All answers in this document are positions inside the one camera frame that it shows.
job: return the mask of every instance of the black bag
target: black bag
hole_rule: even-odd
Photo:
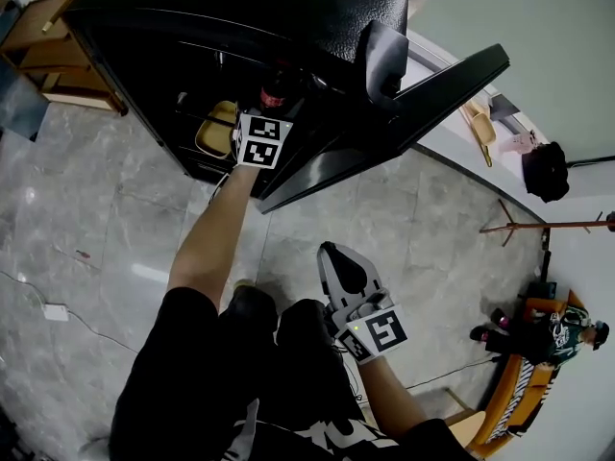
[[[539,145],[524,154],[522,162],[528,193],[545,203],[561,200],[568,193],[566,157],[557,142]]]

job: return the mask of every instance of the black hat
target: black hat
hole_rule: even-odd
[[[606,338],[608,338],[608,324],[603,323],[602,321],[597,321],[594,325],[596,329],[596,339],[594,340],[594,350],[600,348],[602,343],[606,342]]]

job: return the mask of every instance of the black cabinet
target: black cabinet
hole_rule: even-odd
[[[234,166],[195,146],[220,101],[258,114],[263,85],[297,78],[276,169],[253,191],[276,209],[400,155],[508,67],[500,46],[400,91],[407,0],[75,0],[63,18],[152,135],[193,178]]]

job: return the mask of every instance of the person wearing cap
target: person wearing cap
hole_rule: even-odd
[[[533,311],[532,317],[533,323],[512,320],[498,308],[491,314],[491,322],[508,334],[480,326],[472,329],[470,338],[484,343],[488,352],[518,353],[545,370],[561,367],[583,344],[597,350],[608,338],[608,324],[592,324],[589,313],[581,307],[569,305],[563,316]]]

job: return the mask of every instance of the gray marble floor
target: gray marble floor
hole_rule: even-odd
[[[0,270],[138,349],[210,192],[132,116],[52,105],[35,144],[11,134],[0,142]],[[513,303],[531,278],[538,233],[518,232],[505,249],[500,234],[478,234],[503,220],[493,192],[410,151],[273,214],[250,206],[231,281],[323,299],[318,245],[330,239],[364,253],[406,311],[411,339],[389,358],[412,385],[486,357],[469,329],[490,304]],[[2,275],[0,296],[0,403],[32,446],[73,461],[109,432],[135,356],[75,319],[45,321],[32,289]],[[446,415],[439,388],[473,404],[492,372],[490,364],[466,369],[417,392]]]

